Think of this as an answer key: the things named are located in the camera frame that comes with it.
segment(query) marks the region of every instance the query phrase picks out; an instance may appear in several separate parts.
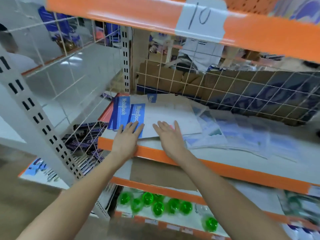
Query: green plastic container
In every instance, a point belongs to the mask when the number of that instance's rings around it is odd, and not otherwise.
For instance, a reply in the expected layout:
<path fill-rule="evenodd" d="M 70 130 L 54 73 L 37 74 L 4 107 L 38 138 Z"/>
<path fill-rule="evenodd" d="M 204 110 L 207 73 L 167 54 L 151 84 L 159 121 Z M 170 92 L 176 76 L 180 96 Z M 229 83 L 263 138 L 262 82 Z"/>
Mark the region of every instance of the green plastic container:
<path fill-rule="evenodd" d="M 204 216 L 201 219 L 202 227 L 207 232 L 215 232 L 218 227 L 218 221 L 211 215 Z"/>
<path fill-rule="evenodd" d="M 124 205 L 124 206 L 129 205 L 132 198 L 133 198 L 132 193 L 122 192 L 118 197 L 118 204 Z"/>
<path fill-rule="evenodd" d="M 177 211 L 179 210 L 180 207 L 180 200 L 171 198 L 167 203 L 166 203 L 166 210 L 168 214 L 176 214 Z"/>
<path fill-rule="evenodd" d="M 135 198 L 131 201 L 131 210 L 133 214 L 137 214 L 143 208 L 143 202 L 141 198 Z"/>
<path fill-rule="evenodd" d="M 164 211 L 165 211 L 165 205 L 162 202 L 158 201 L 153 204 L 152 212 L 155 217 L 162 216 Z"/>
<path fill-rule="evenodd" d="M 192 210 L 193 210 L 193 206 L 192 206 L 192 203 L 188 202 L 188 201 L 183 201 L 180 205 L 180 208 L 179 208 L 180 212 L 183 214 L 183 215 L 189 215 Z"/>
<path fill-rule="evenodd" d="M 142 194 L 142 202 L 145 207 L 151 206 L 153 201 L 154 201 L 153 193 L 144 192 Z"/>
<path fill-rule="evenodd" d="M 154 193 L 153 198 L 154 198 L 154 202 L 158 202 L 158 201 L 163 202 L 163 200 L 165 199 L 165 196 L 162 194 Z"/>

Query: finger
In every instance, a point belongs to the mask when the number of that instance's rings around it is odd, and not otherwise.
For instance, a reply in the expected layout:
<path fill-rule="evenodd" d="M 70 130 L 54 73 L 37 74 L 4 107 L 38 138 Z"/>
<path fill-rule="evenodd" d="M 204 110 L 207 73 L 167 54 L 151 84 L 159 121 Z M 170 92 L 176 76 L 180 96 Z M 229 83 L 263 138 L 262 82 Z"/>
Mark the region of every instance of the finger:
<path fill-rule="evenodd" d="M 166 128 L 166 126 L 165 126 L 161 121 L 158 121 L 158 126 L 159 126 L 160 129 L 162 129 L 163 131 L 168 131 L 168 129 Z"/>
<path fill-rule="evenodd" d="M 162 124 L 166 127 L 167 131 L 172 129 L 172 127 L 166 121 L 162 121 Z"/>
<path fill-rule="evenodd" d="M 135 122 L 130 126 L 130 128 L 128 129 L 128 132 L 129 132 L 129 133 L 133 133 L 134 130 L 136 129 L 138 123 L 139 123 L 139 121 L 135 121 Z"/>
<path fill-rule="evenodd" d="M 141 124 L 141 125 L 136 129 L 136 131 L 133 133 L 134 135 L 137 136 L 137 138 L 138 138 L 138 136 L 140 135 L 140 133 L 142 132 L 143 127 L 144 127 L 144 124 Z"/>
<path fill-rule="evenodd" d="M 158 136 L 160 136 L 160 133 L 162 132 L 162 129 L 160 129 L 156 124 L 152 124 L 154 130 L 157 132 Z"/>
<path fill-rule="evenodd" d="M 127 123 L 127 125 L 125 126 L 123 132 L 127 132 L 131 125 L 132 125 L 132 122 Z"/>
<path fill-rule="evenodd" d="M 119 126 L 118 132 L 115 136 L 120 135 L 122 133 L 123 125 Z"/>
<path fill-rule="evenodd" d="M 174 121 L 174 129 L 176 132 L 179 132 L 179 134 L 181 135 L 181 130 L 180 130 L 179 124 L 176 120 Z"/>

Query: person in background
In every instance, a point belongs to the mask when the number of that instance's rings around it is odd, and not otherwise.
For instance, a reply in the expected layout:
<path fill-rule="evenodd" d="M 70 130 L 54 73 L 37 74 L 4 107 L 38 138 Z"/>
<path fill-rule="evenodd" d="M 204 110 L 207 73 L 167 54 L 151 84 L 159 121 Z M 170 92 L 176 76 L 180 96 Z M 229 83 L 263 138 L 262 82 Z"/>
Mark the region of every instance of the person in background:
<path fill-rule="evenodd" d="M 10 59 L 14 62 L 20 73 L 37 67 L 38 65 L 28 56 L 17 54 L 19 48 L 8 29 L 0 24 L 0 44 L 8 53 Z"/>
<path fill-rule="evenodd" d="M 161 145 L 197 186 L 203 199 L 232 240 L 290 240 L 284 230 L 254 203 L 199 161 L 184 146 L 177 121 L 172 129 L 158 121 L 153 128 Z M 71 240 L 87 220 L 102 190 L 137 149 L 143 124 L 120 126 L 107 157 L 61 194 L 20 234 L 17 240 Z"/>

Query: concrete floor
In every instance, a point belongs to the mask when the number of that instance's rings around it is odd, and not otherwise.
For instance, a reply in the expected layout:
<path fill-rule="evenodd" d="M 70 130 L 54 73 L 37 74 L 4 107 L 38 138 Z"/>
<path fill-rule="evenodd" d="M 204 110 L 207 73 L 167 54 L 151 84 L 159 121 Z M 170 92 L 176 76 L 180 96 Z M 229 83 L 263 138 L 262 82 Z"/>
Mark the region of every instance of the concrete floor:
<path fill-rule="evenodd" d="M 60 193 L 60 189 L 19 179 L 35 156 L 0 145 L 0 239 L 14 240 Z M 108 224 L 89 217 L 76 240 L 193 240 L 194 236 L 128 218 L 112 218 Z"/>

